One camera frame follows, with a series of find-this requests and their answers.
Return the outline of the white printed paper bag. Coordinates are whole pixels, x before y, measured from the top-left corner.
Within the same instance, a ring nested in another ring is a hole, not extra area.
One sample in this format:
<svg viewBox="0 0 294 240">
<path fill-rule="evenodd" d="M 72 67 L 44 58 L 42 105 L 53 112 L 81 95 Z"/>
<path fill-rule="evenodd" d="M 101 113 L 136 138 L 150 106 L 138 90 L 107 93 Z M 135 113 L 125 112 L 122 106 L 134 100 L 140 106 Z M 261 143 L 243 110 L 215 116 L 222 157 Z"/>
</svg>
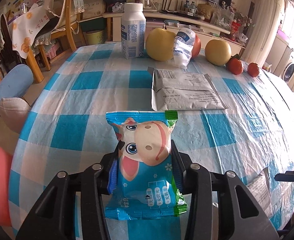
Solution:
<svg viewBox="0 0 294 240">
<path fill-rule="evenodd" d="M 268 218 L 273 215 L 272 198 L 269 185 L 269 170 L 265 167 L 254 180 L 247 185 L 247 188 L 257 200 Z"/>
</svg>

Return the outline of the blue cow snack packet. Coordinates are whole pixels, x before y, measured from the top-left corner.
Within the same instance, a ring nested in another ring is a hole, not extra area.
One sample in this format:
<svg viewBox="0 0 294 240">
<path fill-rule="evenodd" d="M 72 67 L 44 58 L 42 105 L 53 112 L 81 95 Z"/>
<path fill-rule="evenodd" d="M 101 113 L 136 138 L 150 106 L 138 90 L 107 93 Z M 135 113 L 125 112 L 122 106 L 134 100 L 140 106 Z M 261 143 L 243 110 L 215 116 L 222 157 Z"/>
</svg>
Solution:
<svg viewBox="0 0 294 240">
<path fill-rule="evenodd" d="M 108 112 L 118 139 L 117 184 L 105 216 L 117 220 L 179 216 L 187 204 L 173 176 L 171 133 L 177 111 Z"/>
</svg>

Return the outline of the silver white foil bag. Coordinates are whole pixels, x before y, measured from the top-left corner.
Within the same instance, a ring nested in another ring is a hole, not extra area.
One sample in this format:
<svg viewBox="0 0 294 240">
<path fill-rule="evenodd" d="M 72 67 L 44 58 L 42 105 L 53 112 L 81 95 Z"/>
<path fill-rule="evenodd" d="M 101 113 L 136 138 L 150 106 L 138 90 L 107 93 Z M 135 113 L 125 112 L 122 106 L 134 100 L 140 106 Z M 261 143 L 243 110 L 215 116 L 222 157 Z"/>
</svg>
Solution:
<svg viewBox="0 0 294 240">
<path fill-rule="evenodd" d="M 227 109 L 208 74 L 148 68 L 154 111 Z"/>
</svg>

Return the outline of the crushed white yogurt bottle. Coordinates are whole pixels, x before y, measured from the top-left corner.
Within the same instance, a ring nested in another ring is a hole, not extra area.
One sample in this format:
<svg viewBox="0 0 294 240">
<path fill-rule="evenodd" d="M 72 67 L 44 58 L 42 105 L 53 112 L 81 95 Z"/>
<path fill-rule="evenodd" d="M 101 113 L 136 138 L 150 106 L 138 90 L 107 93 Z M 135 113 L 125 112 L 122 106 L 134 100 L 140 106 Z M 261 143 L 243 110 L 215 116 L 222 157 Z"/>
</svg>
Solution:
<svg viewBox="0 0 294 240">
<path fill-rule="evenodd" d="M 193 45 L 196 34 L 190 28 L 181 28 L 174 38 L 173 60 L 174 64 L 182 69 L 186 69 L 192 58 Z"/>
</svg>

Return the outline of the white washing machine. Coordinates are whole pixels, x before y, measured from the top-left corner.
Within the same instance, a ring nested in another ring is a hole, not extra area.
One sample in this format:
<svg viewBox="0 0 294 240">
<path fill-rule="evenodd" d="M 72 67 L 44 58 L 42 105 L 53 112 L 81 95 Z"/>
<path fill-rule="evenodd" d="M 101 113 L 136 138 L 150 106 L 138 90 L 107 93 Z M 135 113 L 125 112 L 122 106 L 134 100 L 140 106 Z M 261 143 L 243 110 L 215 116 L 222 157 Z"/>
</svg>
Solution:
<svg viewBox="0 0 294 240">
<path fill-rule="evenodd" d="M 287 63 L 285 64 L 285 67 L 283 71 L 281 72 L 281 78 L 286 83 L 289 83 L 289 81 L 292 79 L 294 75 L 294 56 L 290 56 Z"/>
</svg>

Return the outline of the beige cushion stool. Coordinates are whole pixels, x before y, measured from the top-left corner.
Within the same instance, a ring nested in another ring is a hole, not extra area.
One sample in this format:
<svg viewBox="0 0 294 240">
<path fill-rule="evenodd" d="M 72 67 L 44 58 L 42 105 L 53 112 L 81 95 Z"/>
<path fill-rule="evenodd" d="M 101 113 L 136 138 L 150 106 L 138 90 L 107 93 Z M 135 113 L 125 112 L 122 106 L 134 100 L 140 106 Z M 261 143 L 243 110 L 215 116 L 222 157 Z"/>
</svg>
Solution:
<svg viewBox="0 0 294 240">
<path fill-rule="evenodd" d="M 22 98 L 1 98 L 0 117 L 13 132 L 20 134 L 31 111 L 31 106 Z"/>
</svg>

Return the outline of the small orange tangerine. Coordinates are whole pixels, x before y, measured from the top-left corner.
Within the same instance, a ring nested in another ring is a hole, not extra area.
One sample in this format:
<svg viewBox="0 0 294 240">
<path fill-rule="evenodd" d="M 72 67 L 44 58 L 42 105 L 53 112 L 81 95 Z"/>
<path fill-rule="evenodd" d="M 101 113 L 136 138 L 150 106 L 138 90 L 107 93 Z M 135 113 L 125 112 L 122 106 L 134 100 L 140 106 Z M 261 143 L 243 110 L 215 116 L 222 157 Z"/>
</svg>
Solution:
<svg viewBox="0 0 294 240">
<path fill-rule="evenodd" d="M 247 73 L 251 77 L 257 77 L 260 74 L 260 68 L 257 63 L 251 62 L 248 64 Z"/>
</svg>

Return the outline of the blue round stool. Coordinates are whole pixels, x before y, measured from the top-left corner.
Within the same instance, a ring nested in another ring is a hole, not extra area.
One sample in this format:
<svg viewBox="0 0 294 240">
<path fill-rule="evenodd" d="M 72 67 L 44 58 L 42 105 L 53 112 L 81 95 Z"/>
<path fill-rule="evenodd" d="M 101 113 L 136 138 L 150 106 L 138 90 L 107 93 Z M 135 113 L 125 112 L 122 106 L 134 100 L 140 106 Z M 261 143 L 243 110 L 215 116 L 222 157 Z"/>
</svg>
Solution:
<svg viewBox="0 0 294 240">
<path fill-rule="evenodd" d="M 31 69 L 25 64 L 18 64 L 2 79 L 0 100 L 23 97 L 33 82 L 34 76 Z"/>
</svg>

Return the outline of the yellow pear right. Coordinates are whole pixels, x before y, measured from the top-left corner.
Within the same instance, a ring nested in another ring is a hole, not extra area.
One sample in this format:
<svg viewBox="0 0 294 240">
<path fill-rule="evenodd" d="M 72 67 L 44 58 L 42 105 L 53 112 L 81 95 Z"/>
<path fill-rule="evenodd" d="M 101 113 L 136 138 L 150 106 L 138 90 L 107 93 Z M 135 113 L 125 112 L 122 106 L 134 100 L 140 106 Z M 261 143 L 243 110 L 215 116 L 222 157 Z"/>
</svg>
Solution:
<svg viewBox="0 0 294 240">
<path fill-rule="evenodd" d="M 231 47 L 226 41 L 210 40 L 205 46 L 207 61 L 216 66 L 223 66 L 231 58 Z"/>
</svg>

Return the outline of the red apple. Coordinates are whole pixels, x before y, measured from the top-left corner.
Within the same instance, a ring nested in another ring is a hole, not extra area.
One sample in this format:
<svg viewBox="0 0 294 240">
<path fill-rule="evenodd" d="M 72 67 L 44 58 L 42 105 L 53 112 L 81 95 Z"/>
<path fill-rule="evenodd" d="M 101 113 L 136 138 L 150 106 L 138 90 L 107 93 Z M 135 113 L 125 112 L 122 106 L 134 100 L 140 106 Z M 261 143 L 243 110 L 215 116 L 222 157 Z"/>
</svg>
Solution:
<svg viewBox="0 0 294 240">
<path fill-rule="evenodd" d="M 192 59 L 194 59 L 195 57 L 199 55 L 200 49 L 201 49 L 201 41 L 198 35 L 196 35 L 195 42 L 193 44 L 193 49 L 192 49 L 192 55 L 191 55 Z"/>
</svg>

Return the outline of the yellow pear left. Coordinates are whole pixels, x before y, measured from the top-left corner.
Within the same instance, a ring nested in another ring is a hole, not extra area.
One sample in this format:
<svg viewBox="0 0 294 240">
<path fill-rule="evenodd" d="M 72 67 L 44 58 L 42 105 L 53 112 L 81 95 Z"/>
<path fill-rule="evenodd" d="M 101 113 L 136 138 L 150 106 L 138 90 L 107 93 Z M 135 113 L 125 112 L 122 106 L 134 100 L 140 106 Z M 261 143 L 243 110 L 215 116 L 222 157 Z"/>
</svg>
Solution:
<svg viewBox="0 0 294 240">
<path fill-rule="evenodd" d="M 146 52 L 156 61 L 168 61 L 173 58 L 173 44 L 176 34 L 162 28 L 155 28 L 146 39 Z"/>
</svg>

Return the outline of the cream curtain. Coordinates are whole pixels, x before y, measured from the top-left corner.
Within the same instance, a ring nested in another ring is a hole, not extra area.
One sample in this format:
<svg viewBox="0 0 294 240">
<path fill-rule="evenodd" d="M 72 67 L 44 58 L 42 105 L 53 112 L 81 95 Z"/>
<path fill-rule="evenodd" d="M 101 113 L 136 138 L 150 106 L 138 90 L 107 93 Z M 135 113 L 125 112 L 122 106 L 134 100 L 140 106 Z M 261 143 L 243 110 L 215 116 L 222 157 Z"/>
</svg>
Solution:
<svg viewBox="0 0 294 240">
<path fill-rule="evenodd" d="M 242 54 L 247 63 L 262 66 L 272 48 L 280 21 L 285 11 L 285 0 L 254 0 L 253 27 L 249 29 L 249 41 Z"/>
</svg>

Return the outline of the white tv cabinet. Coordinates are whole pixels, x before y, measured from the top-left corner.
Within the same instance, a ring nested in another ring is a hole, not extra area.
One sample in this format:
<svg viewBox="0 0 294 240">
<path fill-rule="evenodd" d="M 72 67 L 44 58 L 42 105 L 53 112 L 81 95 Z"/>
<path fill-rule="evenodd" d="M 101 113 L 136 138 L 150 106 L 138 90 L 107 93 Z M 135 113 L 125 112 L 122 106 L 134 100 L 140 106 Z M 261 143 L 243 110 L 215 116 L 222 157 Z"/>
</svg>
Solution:
<svg viewBox="0 0 294 240">
<path fill-rule="evenodd" d="M 164 28 L 176 34 L 180 28 L 190 27 L 199 36 L 202 49 L 213 39 L 228 42 L 232 55 L 240 55 L 245 49 L 245 46 L 242 44 L 227 38 L 227 35 L 230 33 L 229 31 L 204 21 L 173 14 L 162 14 L 160 12 L 144 12 L 144 16 L 146 18 L 147 33 L 150 33 L 155 28 Z M 103 18 L 107 20 L 108 39 L 114 42 L 120 42 L 122 39 L 122 13 L 104 13 Z"/>
</svg>

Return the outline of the dining table with orange-print cloth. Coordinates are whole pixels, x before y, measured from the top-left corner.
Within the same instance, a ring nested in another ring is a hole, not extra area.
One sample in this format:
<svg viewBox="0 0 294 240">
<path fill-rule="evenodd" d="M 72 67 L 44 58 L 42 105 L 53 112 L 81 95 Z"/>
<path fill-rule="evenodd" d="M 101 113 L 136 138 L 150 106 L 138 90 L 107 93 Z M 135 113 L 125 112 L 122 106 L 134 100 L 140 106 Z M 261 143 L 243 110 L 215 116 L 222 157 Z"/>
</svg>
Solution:
<svg viewBox="0 0 294 240">
<path fill-rule="evenodd" d="M 26 59 L 30 48 L 52 44 L 51 32 L 58 21 L 59 18 L 44 9 L 43 5 L 30 9 L 12 23 L 12 49 Z"/>
</svg>

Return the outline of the glass electric kettle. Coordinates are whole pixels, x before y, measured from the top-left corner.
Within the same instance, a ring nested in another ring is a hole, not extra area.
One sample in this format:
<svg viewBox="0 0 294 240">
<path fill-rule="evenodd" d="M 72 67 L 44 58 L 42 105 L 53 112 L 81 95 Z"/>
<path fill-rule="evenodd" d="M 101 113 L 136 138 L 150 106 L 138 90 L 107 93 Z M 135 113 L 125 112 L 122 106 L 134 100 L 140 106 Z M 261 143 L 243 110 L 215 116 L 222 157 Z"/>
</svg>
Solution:
<svg viewBox="0 0 294 240">
<path fill-rule="evenodd" d="M 155 9 L 153 0 L 140 0 L 140 2 L 143 4 L 144 11 L 153 11 Z"/>
</svg>

